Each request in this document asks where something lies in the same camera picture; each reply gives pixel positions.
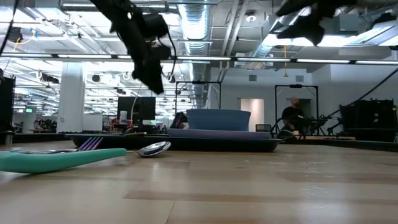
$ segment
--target black metal frame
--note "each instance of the black metal frame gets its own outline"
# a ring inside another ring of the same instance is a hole
[[[315,89],[315,97],[317,101],[317,119],[319,119],[319,97],[318,97],[318,86],[316,85],[275,85],[275,126],[277,127],[278,124],[278,99],[277,99],[277,89],[278,87],[289,87],[289,88],[314,88]],[[275,133],[278,134],[278,128],[275,128]]]
[[[221,109],[221,82],[206,82],[206,81],[176,81],[175,82],[175,104],[174,104],[174,109],[175,112],[174,114],[177,114],[177,92],[178,92],[178,84],[180,83],[191,83],[191,84],[196,84],[196,85],[206,85],[206,84],[218,84],[220,87],[219,89],[219,97],[218,97],[218,109]]]

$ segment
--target man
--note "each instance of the man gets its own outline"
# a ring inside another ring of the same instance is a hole
[[[302,117],[304,117],[304,113],[299,109],[300,99],[297,97],[291,97],[290,104],[291,106],[286,107],[282,112],[282,119],[284,121],[285,128],[289,131],[301,131]]]

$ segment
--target white column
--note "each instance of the white column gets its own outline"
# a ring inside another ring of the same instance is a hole
[[[64,62],[61,76],[57,132],[83,131],[86,74],[81,62]]]
[[[36,120],[36,106],[27,106],[26,111],[24,113],[24,127],[22,128],[23,133],[33,133],[33,129],[35,129],[35,120]]]

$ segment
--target ceiling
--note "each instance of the ceiling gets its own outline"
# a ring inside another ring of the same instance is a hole
[[[176,1],[169,1],[170,8],[174,11]],[[163,1],[145,1],[140,6],[161,7]],[[210,35],[204,40],[210,45],[208,55],[219,56],[223,48],[224,38],[227,33],[228,21],[235,20],[237,26],[240,12],[235,18],[230,18],[234,1],[209,0],[211,4]],[[281,0],[275,1],[249,1],[246,12],[254,11],[256,20],[248,22],[242,20],[237,34],[237,41],[234,41],[231,55],[236,53],[248,53],[256,50],[265,38],[263,32],[264,24],[269,15],[273,15],[281,4]],[[373,5],[368,10],[376,10],[384,5]],[[359,9],[351,9],[348,13],[358,13]],[[4,38],[6,29],[12,16],[12,9],[9,6],[0,6],[0,40]],[[178,14],[162,14],[169,25],[172,40],[177,48],[177,55],[186,55],[184,35],[180,26]],[[100,12],[81,11],[75,4],[70,4],[68,11],[46,7],[46,8],[20,8],[14,18],[14,27],[21,27],[24,40],[20,44],[8,42],[4,52],[15,53],[46,53],[46,54],[127,54],[124,44],[118,39],[115,33],[109,33],[111,26]],[[388,47],[306,47],[288,45],[285,48],[275,46],[270,51],[273,57],[300,57],[300,58],[335,58],[335,59],[383,59],[391,54]],[[153,94],[142,86],[137,80],[129,75],[134,64],[131,62],[84,62],[87,72],[86,89],[86,113],[115,114],[117,108],[117,97],[121,96],[111,87],[118,86],[125,90],[123,96],[152,96]],[[171,72],[172,64],[162,64],[165,74]],[[210,63],[212,67],[219,67],[218,63]],[[320,68],[319,65],[310,64],[289,64],[289,68],[305,70],[304,73],[313,72]],[[51,60],[17,60],[0,58],[0,67],[6,68],[7,76],[16,77],[16,109],[23,109],[26,105],[39,105],[39,112],[52,114],[57,112],[59,99],[59,85],[48,84],[41,81],[41,73],[51,75],[62,81],[62,62]],[[267,66],[267,69],[275,71],[284,68],[284,63],[274,63]],[[99,75],[101,81],[94,82],[93,75]],[[189,63],[178,63],[174,70],[175,79],[191,81]],[[163,80],[165,94],[157,96],[157,113],[161,116],[173,116],[175,109],[175,84],[170,83],[168,78]],[[206,88],[203,88],[203,96],[206,95]],[[177,110],[186,110],[196,107],[195,94],[191,84],[184,86],[181,95],[177,98]]]

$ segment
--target computer screen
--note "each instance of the computer screen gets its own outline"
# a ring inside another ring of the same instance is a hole
[[[131,107],[136,97],[118,98],[118,119],[120,111],[127,111],[127,119],[131,117]],[[156,97],[138,97],[133,109],[133,119],[155,120]]]

